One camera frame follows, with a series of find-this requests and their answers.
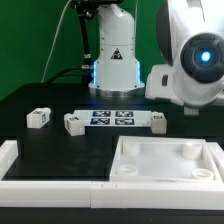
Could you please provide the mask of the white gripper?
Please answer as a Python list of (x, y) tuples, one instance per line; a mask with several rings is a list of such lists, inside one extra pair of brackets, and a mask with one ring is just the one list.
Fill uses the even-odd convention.
[(145, 97), (151, 100), (166, 100), (183, 106), (185, 115), (199, 115), (198, 109), (185, 106), (184, 102), (175, 93), (173, 88), (173, 69), (169, 65), (154, 65), (152, 67), (146, 82)]

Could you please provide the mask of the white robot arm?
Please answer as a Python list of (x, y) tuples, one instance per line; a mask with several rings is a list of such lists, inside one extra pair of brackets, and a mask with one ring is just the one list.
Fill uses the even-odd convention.
[(122, 97), (144, 91), (148, 99), (188, 108), (224, 105), (224, 0), (164, 0), (156, 36), (165, 63), (153, 66), (145, 83), (135, 58), (134, 18), (115, 4), (102, 3), (99, 31), (92, 93)]

